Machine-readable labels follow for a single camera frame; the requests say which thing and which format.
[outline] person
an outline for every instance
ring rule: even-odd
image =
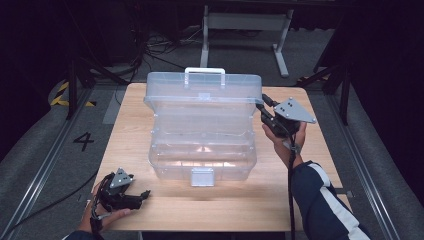
[[[293,137],[300,148],[305,143],[306,125],[302,122],[299,131]],[[262,128],[265,135],[273,142],[278,157],[288,168],[291,150],[286,147],[287,143],[284,143],[288,139],[276,137],[266,124],[263,124]],[[300,152],[296,153],[293,162],[291,183],[292,194],[302,216],[303,229],[309,239],[370,239],[370,234],[366,228],[359,223],[346,205],[337,197],[330,179],[321,166],[313,161],[304,162]],[[94,239],[90,226],[90,204],[78,229],[65,238],[66,240]],[[106,212],[101,207],[99,211],[98,214]],[[129,213],[129,209],[113,212],[112,215],[103,219],[103,227],[106,228],[110,223],[127,216]]]

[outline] black strap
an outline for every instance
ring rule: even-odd
[[[95,240],[105,240],[100,235],[100,230],[103,228],[102,220],[90,218],[91,232],[93,233]]]

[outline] person's right hand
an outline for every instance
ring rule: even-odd
[[[299,146],[303,147],[303,144],[305,143],[306,138],[306,123],[301,122],[299,131],[292,137],[295,139],[295,143],[299,144]],[[277,155],[280,157],[280,159],[283,161],[283,163],[286,165],[286,167],[289,166],[289,160],[290,160],[290,149],[288,149],[286,146],[284,146],[283,141],[286,141],[288,144],[291,145],[291,142],[289,139],[283,139],[276,137],[274,133],[271,131],[271,129],[266,125],[263,124],[262,128],[265,132],[265,135],[274,143],[274,150],[277,153]],[[300,154],[296,155],[296,159],[293,163],[293,168],[295,168],[297,165],[303,163],[302,157]]]

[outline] person's left hand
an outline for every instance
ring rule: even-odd
[[[93,192],[91,193],[93,195],[93,199],[95,194],[97,193],[97,190],[100,187],[100,183],[98,183],[94,189]],[[91,218],[91,206],[92,206],[92,201],[90,201],[89,204],[87,204],[87,207],[85,208],[85,212],[84,215],[82,217],[81,223],[78,227],[77,230],[79,231],[85,231],[85,232],[89,232],[92,233],[91,231],[91,224],[90,224],[90,218]],[[96,209],[96,213],[97,215],[103,215],[108,213],[108,211],[106,209],[104,209],[104,207],[101,204],[97,205],[97,209]],[[117,211],[112,211],[112,214],[110,216],[107,216],[105,218],[102,219],[102,231],[106,230],[107,227],[112,223],[115,222],[116,220],[119,220],[127,215],[129,215],[131,213],[131,210],[126,208],[126,209],[120,209]]]

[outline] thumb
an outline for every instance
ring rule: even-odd
[[[112,214],[106,218],[103,219],[103,227],[106,227],[107,225],[111,224],[112,222],[121,219],[131,213],[131,210],[126,209],[120,209],[118,211],[112,212]]]

